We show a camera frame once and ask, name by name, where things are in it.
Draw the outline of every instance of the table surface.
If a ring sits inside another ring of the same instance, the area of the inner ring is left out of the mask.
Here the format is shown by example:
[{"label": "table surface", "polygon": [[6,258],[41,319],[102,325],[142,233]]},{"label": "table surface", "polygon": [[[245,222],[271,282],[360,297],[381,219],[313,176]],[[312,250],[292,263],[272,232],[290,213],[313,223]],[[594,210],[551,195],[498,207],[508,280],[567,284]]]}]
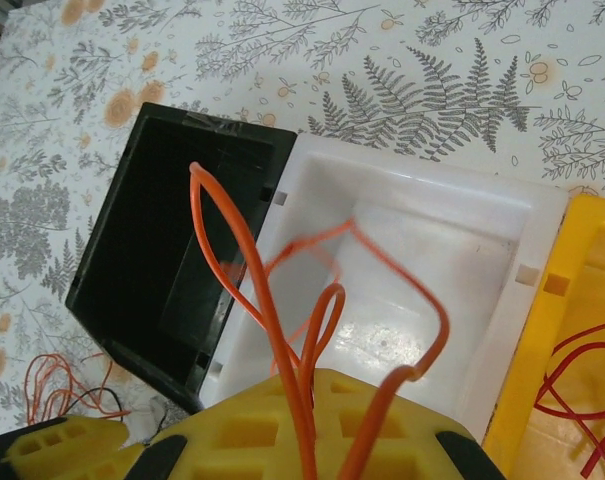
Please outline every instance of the table surface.
[{"label": "table surface", "polygon": [[[145,101],[605,196],[605,0],[52,0],[0,43],[0,433],[60,352],[63,305]],[[109,385],[154,428],[154,393]]]}]

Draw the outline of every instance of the black plastic box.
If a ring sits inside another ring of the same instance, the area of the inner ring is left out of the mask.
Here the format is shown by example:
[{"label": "black plastic box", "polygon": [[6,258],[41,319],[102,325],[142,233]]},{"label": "black plastic box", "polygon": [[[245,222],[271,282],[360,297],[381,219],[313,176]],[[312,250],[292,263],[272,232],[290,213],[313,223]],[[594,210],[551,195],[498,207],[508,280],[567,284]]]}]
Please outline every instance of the black plastic box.
[{"label": "black plastic box", "polygon": [[[189,412],[231,307],[193,233],[189,164],[225,187],[257,237],[297,135],[144,104],[66,306],[124,368]],[[237,243],[203,193],[220,262]]]}]

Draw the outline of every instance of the tablecloth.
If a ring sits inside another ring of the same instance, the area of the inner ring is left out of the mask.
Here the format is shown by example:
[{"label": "tablecloth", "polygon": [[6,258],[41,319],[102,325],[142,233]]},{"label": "tablecloth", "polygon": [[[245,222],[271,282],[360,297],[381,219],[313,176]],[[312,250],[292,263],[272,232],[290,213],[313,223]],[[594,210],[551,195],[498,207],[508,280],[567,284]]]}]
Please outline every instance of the tablecloth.
[{"label": "tablecloth", "polygon": [[[605,196],[605,0],[51,0],[11,12],[0,433],[24,425],[36,355],[62,353],[92,386],[104,374],[63,299],[146,101]],[[151,432],[154,392],[119,368],[108,384],[135,411],[134,435]]]}]

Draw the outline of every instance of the white plastic container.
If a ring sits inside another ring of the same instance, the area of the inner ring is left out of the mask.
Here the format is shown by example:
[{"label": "white plastic container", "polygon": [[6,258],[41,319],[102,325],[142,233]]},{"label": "white plastic container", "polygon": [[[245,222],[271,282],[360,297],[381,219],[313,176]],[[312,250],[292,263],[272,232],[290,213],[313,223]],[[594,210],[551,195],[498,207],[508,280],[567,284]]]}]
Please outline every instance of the white plastic container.
[{"label": "white plastic container", "polygon": [[[354,217],[450,315],[443,353],[399,394],[460,421],[481,440],[567,201],[551,187],[300,135],[257,243],[269,260],[296,237]],[[347,299],[318,367],[379,385],[428,348],[437,315],[350,234],[324,246],[343,269]],[[308,253],[273,273],[285,335],[304,323],[331,281]],[[241,291],[257,304],[248,275]],[[272,359],[265,332],[236,303],[202,385],[203,404],[263,381]]]}]

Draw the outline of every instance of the yellow plastic part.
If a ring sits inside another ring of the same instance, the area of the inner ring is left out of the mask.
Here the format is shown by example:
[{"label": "yellow plastic part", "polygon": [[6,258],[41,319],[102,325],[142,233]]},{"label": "yellow plastic part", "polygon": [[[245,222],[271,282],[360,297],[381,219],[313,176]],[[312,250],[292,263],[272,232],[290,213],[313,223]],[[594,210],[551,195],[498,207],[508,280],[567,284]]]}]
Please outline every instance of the yellow plastic part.
[{"label": "yellow plastic part", "polygon": [[67,420],[25,434],[8,449],[22,480],[120,480],[138,459],[143,445],[118,450],[129,432],[120,422],[68,416]]},{"label": "yellow plastic part", "polygon": [[[551,358],[555,345],[603,323],[605,199],[581,195],[567,212],[484,441],[485,451],[509,479],[582,479],[591,442],[571,420],[532,408],[544,373],[578,346],[605,341],[605,330]],[[580,356],[554,387],[576,412],[605,410],[605,350]],[[562,410],[550,395],[543,400]],[[587,424],[598,438],[605,435],[605,421]],[[602,460],[589,477],[598,479],[605,479]]]},{"label": "yellow plastic part", "polygon": [[[335,479],[376,387],[316,369],[314,417],[318,477]],[[460,475],[435,434],[471,435],[458,423],[396,397],[362,475],[367,479],[453,480]],[[297,439],[279,376],[161,432],[187,437],[169,480],[302,478]]]}]

